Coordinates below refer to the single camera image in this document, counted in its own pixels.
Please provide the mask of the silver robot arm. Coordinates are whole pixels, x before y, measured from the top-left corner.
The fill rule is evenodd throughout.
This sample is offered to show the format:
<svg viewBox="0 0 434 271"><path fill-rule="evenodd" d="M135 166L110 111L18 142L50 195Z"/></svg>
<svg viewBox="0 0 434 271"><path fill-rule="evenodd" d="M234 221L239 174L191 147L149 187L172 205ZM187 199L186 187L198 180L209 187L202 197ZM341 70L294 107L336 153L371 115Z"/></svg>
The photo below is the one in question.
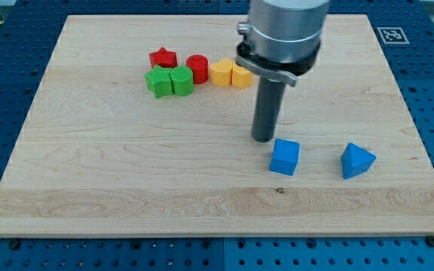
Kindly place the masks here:
<svg viewBox="0 0 434 271"><path fill-rule="evenodd" d="M295 86L315 63L329 0L252 0L237 25L236 62L261 78Z"/></svg>

